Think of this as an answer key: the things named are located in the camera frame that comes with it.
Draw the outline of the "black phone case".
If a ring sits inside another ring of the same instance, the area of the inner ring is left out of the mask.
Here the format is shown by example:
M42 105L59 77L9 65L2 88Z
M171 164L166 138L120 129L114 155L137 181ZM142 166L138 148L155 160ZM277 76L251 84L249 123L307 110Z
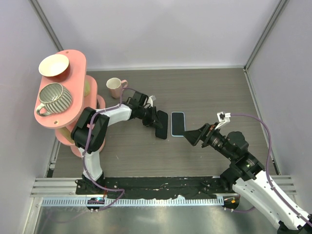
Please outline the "black phone case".
M168 135L168 114L164 111L157 111L158 119L162 125L161 128L156 128L155 136L160 139L167 139Z

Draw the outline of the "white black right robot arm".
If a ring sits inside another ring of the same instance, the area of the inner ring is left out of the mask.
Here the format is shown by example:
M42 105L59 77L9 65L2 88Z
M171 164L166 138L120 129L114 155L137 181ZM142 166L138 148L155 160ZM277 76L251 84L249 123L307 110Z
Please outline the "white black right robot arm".
M300 208L267 174L265 167L249 151L241 132L223 136L215 125L185 131L184 137L195 146L211 146L231 163L220 175L223 191L232 191L247 199L277 229L279 234L310 234L311 214Z

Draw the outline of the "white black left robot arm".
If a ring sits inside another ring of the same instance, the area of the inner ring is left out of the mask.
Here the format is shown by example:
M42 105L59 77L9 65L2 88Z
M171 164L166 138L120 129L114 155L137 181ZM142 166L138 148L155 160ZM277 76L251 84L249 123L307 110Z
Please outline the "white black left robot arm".
M100 165L100 148L105 141L109 126L132 119L140 119L145 127L155 129L155 136L166 139L168 114L154 106L154 96L134 92L126 101L104 109L86 107L76 122L71 138L78 148L83 164L83 174L76 181L78 195L100 194L105 190L105 176Z

